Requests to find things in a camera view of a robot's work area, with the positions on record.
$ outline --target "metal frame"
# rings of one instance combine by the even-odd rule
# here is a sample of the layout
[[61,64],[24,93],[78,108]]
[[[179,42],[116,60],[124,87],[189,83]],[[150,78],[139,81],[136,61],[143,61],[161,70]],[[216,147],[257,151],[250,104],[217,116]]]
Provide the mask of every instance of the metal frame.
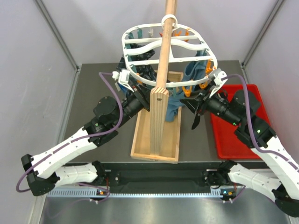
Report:
[[35,197],[34,204],[28,219],[28,224],[39,224],[41,221],[46,195]]
[[245,82],[247,84],[250,84],[250,80],[249,80],[249,77],[248,77],[248,73],[245,69],[245,66],[242,65],[242,63],[240,63],[240,67],[241,67],[241,70],[242,70],[242,73],[243,73],[243,76],[244,76],[244,79],[245,79]]
[[277,13],[281,9],[284,2],[285,2],[285,0],[277,0],[277,2],[275,3],[275,5],[274,5],[273,9],[271,10],[266,22],[263,25],[261,31],[257,35],[257,37],[254,40],[250,50],[246,54],[244,61],[241,63],[243,67],[246,67],[246,65],[248,64],[249,60],[251,59],[251,57],[254,54],[256,48],[258,47],[259,43],[263,39],[264,35],[266,34],[267,30],[269,29],[270,25],[272,24],[274,18],[276,17]]
[[47,24],[49,25],[50,29],[53,32],[53,35],[56,37],[59,45],[61,46],[62,50],[64,51],[64,53],[66,54],[66,57],[68,58],[68,60],[70,61],[70,63],[72,64],[72,66],[74,67],[74,69],[78,70],[79,66],[77,65],[74,57],[71,55],[70,50],[68,49],[68,47],[66,46],[60,32],[58,31],[54,21],[52,20],[45,4],[43,3],[42,0],[33,0],[37,6],[37,8],[40,10],[41,14],[43,15],[43,17],[45,18]]
[[63,116],[63,119],[62,119],[61,126],[59,128],[60,131],[59,131],[59,134],[58,134],[57,143],[62,142],[63,139],[64,139],[67,123],[69,121],[69,116],[70,116],[70,113],[71,113],[71,106],[72,106],[72,103],[73,103],[73,100],[74,100],[74,97],[75,97],[75,92],[76,92],[76,87],[77,87],[77,84],[78,84],[80,71],[81,71],[81,67],[79,67],[77,69],[77,71],[75,72],[74,79],[73,79],[72,84],[71,84],[71,89],[70,89],[70,92],[68,94],[67,103],[66,103],[64,113],[63,113],[64,116]]
[[289,219],[291,224],[299,224],[299,218],[293,218],[289,216]]

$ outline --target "white wall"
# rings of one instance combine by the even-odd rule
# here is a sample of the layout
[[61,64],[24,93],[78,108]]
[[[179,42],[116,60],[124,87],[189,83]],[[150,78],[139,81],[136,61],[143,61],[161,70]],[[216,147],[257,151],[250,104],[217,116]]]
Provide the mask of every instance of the white wall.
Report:
[[[118,62],[121,36],[164,16],[164,0],[43,0],[77,64]],[[243,61],[276,0],[178,0],[180,24],[197,30],[218,60]]]
[[0,43],[0,223],[23,224],[34,197],[15,190],[20,158],[56,144],[75,73],[32,0],[0,1]]
[[271,124],[299,162],[299,1],[285,1],[247,66],[258,86]]

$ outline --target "wooden stand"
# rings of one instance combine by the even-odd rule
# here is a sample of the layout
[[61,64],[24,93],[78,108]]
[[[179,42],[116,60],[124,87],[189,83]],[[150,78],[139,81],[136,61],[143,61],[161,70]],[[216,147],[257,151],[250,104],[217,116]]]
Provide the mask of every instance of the wooden stand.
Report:
[[[172,82],[179,82],[182,78],[182,72],[169,72],[168,74],[168,79]],[[179,108],[173,122],[165,122],[164,119],[161,149],[158,154],[155,154],[150,149],[150,112],[140,111],[135,127],[131,157],[140,160],[178,163],[181,114],[182,108]]]
[[[174,15],[176,9],[177,0],[166,0],[166,15]],[[173,18],[168,18],[164,22],[156,86],[150,92],[150,153],[154,155],[160,155],[162,153],[164,121],[169,98],[169,93],[166,89],[166,80],[169,52],[171,49],[172,25],[174,22],[175,20]]]

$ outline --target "white ring clamp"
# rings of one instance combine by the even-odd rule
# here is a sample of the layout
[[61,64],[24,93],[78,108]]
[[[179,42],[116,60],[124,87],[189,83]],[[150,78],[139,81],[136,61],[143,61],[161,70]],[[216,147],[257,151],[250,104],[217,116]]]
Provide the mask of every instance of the white ring clamp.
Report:
[[178,27],[177,27],[178,20],[177,20],[176,16],[173,15],[173,14],[167,14],[167,15],[165,15],[165,16],[162,18],[162,20],[161,20],[161,26],[162,26],[162,29],[164,29],[164,23],[165,23],[165,20],[167,20],[167,19],[169,19],[169,18],[173,18],[173,19],[174,19],[174,23],[172,24],[172,27],[173,27],[172,31],[178,29]]

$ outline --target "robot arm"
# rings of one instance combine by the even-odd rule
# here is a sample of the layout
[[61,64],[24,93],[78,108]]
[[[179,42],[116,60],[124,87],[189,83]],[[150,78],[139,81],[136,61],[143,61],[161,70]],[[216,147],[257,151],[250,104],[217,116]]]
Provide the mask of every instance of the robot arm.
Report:
[[[137,83],[132,83],[131,86],[132,91],[127,93],[121,104],[123,116],[119,127],[141,109],[150,109],[150,90]],[[118,134],[116,130],[108,133],[120,119],[120,109],[114,98],[102,98],[93,112],[95,117],[73,136],[44,153],[34,156],[27,154],[21,158],[25,171],[32,169],[27,175],[27,182],[33,195],[43,195],[56,186],[65,184],[92,182],[99,185],[103,182],[106,173],[98,161],[82,166],[64,166],[82,153],[107,143]]]
[[[275,131],[255,115],[260,103],[250,91],[248,98],[243,90],[237,91],[231,101],[218,94],[211,95],[214,86],[215,83],[212,81],[205,89],[193,93],[193,97],[181,100],[195,114],[193,129],[198,125],[200,116],[205,111],[236,126],[237,138],[256,153],[278,179],[257,174],[233,161],[226,161],[220,165],[216,175],[222,177],[220,181],[219,179],[215,181],[215,177],[209,174],[206,179],[220,185],[236,182],[251,187],[274,201],[286,214],[298,217],[299,165],[282,146]],[[246,110],[246,106],[249,105],[250,113]]]

